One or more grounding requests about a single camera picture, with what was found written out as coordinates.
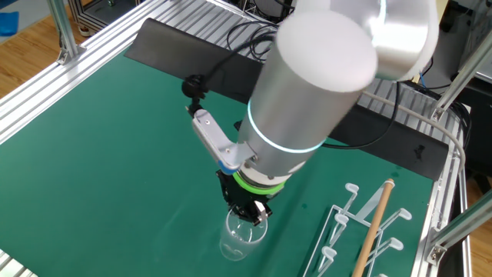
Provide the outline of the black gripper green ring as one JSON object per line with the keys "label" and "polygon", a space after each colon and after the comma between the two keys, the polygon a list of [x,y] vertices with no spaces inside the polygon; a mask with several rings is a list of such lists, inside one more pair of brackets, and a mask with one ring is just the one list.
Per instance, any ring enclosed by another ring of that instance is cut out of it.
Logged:
{"label": "black gripper green ring", "polygon": [[250,212],[245,206],[253,203],[253,226],[257,226],[269,218],[271,210],[268,203],[281,192],[286,183],[282,182],[272,188],[265,189],[246,182],[237,172],[233,175],[226,175],[218,170],[216,176],[219,179],[222,196],[229,206],[229,211],[239,219],[250,220]]}

